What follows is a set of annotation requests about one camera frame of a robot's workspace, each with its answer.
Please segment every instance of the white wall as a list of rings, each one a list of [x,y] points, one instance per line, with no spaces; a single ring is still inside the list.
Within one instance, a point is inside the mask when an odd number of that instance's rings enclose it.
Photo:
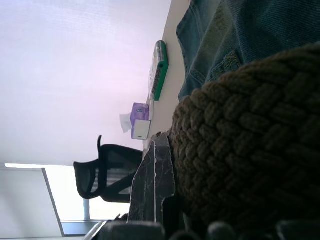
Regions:
[[[1,0],[0,162],[72,165],[142,149],[119,114],[145,102],[171,0]]]
[[[62,237],[41,169],[0,168],[0,238]]]

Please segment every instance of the office chair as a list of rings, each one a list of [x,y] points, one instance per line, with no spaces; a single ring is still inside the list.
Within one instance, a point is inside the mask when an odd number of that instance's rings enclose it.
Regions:
[[[142,151],[97,141],[98,159],[74,162],[76,186],[84,199],[101,197],[106,202],[129,203],[133,178],[142,161]]]

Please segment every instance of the window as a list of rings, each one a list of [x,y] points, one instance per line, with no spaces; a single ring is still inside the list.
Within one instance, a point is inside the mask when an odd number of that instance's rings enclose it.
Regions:
[[[129,203],[106,202],[100,197],[91,200],[85,200],[80,197],[77,191],[75,170],[72,166],[9,163],[6,163],[5,166],[7,168],[45,168],[64,231],[65,226],[68,231],[78,228],[75,228],[74,224],[71,226],[70,223],[81,222],[82,224],[78,225],[83,226],[83,222],[113,220],[119,214],[124,215],[129,212]],[[81,233],[74,233],[74,231],[71,231],[71,234],[69,235],[85,235],[93,226],[94,224],[91,223],[90,227],[87,225],[85,226],[85,230],[81,227]]]

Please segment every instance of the desk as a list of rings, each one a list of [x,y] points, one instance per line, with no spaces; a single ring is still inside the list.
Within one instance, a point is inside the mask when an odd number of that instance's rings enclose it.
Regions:
[[[162,37],[166,43],[169,68],[160,99],[155,101],[153,105],[153,120],[148,139],[143,143],[144,150],[148,148],[153,135],[165,132],[172,126],[172,117],[179,103],[178,94],[185,80],[184,60],[176,31],[189,5],[190,0],[172,0],[171,2]]]

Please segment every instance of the white tissue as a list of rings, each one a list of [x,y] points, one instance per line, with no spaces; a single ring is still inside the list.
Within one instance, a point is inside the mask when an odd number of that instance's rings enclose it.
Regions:
[[[120,114],[120,123],[124,133],[132,129],[132,124],[130,121],[131,112],[127,114]]]

